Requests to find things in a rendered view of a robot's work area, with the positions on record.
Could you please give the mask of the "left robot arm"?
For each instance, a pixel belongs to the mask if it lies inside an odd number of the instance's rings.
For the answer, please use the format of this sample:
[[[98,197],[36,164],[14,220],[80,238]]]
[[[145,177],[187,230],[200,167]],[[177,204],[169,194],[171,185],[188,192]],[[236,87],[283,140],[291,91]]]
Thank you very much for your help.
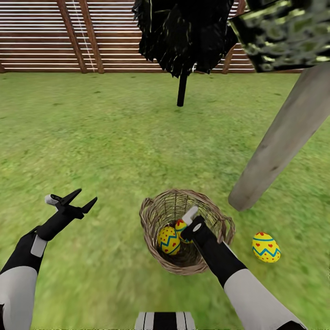
[[[20,239],[1,270],[0,330],[30,330],[36,282],[47,242],[75,218],[83,219],[98,200],[94,198],[82,208],[70,206],[81,191],[78,189],[64,198],[47,195],[45,203],[55,206],[58,212]]]

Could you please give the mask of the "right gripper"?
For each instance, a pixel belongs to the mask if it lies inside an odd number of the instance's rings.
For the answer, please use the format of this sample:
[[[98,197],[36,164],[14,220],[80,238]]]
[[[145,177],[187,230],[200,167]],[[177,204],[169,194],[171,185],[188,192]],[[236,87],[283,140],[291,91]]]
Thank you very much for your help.
[[[196,215],[193,218],[193,223],[190,226],[187,226],[182,232],[181,232],[181,237],[183,240],[188,240],[189,242],[192,241],[193,235],[191,232],[191,229],[194,225],[196,225],[197,223],[202,223],[202,224],[206,224],[206,222],[204,221],[204,219],[200,216],[200,215]]]

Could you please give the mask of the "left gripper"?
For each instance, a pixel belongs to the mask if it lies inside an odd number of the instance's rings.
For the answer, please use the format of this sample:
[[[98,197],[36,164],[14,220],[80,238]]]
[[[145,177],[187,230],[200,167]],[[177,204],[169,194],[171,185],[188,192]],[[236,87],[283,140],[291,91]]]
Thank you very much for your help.
[[[62,231],[72,220],[75,218],[83,219],[84,214],[87,214],[90,209],[95,205],[98,198],[94,198],[84,207],[72,207],[69,204],[74,200],[74,198],[82,191],[78,189],[73,193],[67,195],[64,198],[61,198],[59,202],[55,204],[56,209],[58,210],[50,219],[47,220],[47,224],[54,231]]]

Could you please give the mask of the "easter egg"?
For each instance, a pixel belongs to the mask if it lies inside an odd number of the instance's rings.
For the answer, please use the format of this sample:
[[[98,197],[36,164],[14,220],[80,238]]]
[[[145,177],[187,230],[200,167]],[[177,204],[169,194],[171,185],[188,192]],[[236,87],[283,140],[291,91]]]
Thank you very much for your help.
[[[186,224],[182,219],[179,219],[179,220],[176,222],[176,225],[175,225],[175,227],[174,227],[174,230],[176,229],[177,235],[179,236],[181,242],[183,242],[183,243],[190,243],[187,239],[186,239],[186,240],[183,240],[182,237],[181,237],[181,232],[182,232],[186,227],[187,227],[187,224]]]
[[[257,233],[252,241],[254,254],[260,260],[273,263],[281,257],[281,251],[276,241],[267,233]]]
[[[165,227],[160,230],[157,236],[157,243],[160,250],[166,254],[174,256],[180,250],[180,238],[174,227]]]

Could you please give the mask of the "wicker basket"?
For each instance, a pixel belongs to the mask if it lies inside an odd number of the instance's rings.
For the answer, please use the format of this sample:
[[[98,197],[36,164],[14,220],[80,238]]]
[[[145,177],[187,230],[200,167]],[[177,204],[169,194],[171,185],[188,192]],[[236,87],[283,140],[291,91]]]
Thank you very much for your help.
[[[172,202],[169,203],[170,201]],[[165,227],[175,227],[176,222],[182,219],[194,205],[203,210],[198,210],[197,214],[203,216],[206,225],[213,233],[217,232],[217,242],[224,241],[227,245],[231,245],[237,231],[233,218],[223,215],[212,199],[194,190],[169,189],[154,199],[145,198],[139,212],[148,251],[167,271],[173,274],[202,274],[210,269],[193,243],[180,242],[180,250],[174,256],[161,253],[157,243],[160,230]],[[231,226],[228,232],[226,220]]]

